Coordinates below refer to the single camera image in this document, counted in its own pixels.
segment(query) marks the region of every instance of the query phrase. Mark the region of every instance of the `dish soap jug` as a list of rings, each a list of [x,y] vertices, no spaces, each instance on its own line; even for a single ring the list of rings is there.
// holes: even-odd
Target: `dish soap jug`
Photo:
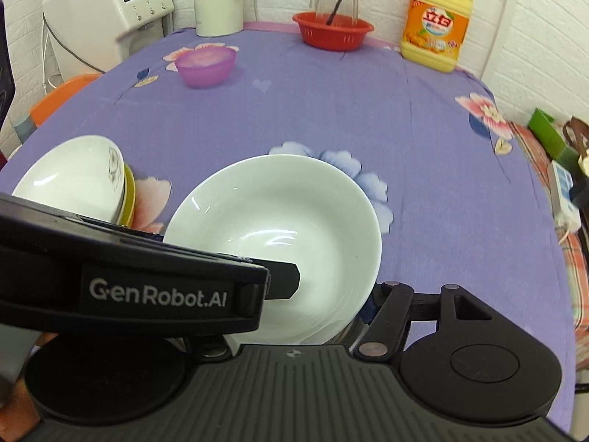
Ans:
[[[450,73],[456,67],[473,0],[411,0],[401,41],[404,58]]]

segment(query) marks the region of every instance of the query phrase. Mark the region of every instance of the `power strip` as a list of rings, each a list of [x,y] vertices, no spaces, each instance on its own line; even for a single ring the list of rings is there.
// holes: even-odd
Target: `power strip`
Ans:
[[[554,225],[571,234],[576,233],[581,228],[581,217],[579,209],[571,202],[568,194],[572,188],[571,173],[556,161],[550,163],[548,170]]]

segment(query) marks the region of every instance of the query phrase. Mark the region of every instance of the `white bowl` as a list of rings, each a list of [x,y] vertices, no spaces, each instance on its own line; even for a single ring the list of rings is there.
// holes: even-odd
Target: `white bowl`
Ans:
[[[374,209],[352,179],[318,159],[285,154],[246,159],[203,181],[164,242],[297,264],[298,291],[266,301],[260,328],[234,334],[237,344],[332,339],[370,295],[382,246]]]
[[[65,141],[22,177],[14,196],[101,221],[116,222],[125,186],[123,156],[108,138]]]

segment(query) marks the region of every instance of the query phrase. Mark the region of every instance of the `green box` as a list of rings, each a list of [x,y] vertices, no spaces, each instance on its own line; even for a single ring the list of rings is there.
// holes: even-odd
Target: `green box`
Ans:
[[[539,108],[536,108],[529,120],[528,128],[536,139],[556,162],[560,163],[571,174],[579,174],[579,153],[571,148],[560,133],[552,126],[554,118]]]

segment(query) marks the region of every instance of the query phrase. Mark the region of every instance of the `table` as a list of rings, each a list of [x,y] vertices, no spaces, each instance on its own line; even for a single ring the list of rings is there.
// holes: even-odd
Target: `table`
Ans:
[[[223,85],[191,90],[163,57],[203,41],[193,29],[176,32],[86,87],[0,172],[0,190],[10,193],[57,144],[100,134],[119,145],[136,177],[172,182],[160,216],[167,222],[230,163],[269,151],[322,158],[375,205],[385,233],[379,281],[435,293],[459,283],[555,352],[563,384],[550,418],[568,430],[574,336],[549,203],[517,144],[495,155],[496,138],[455,100],[490,91],[467,73],[434,72],[390,48],[331,53],[299,35],[262,31],[207,40],[239,47],[237,65]],[[158,79],[134,87],[147,68]],[[431,330],[418,324],[412,340]]]

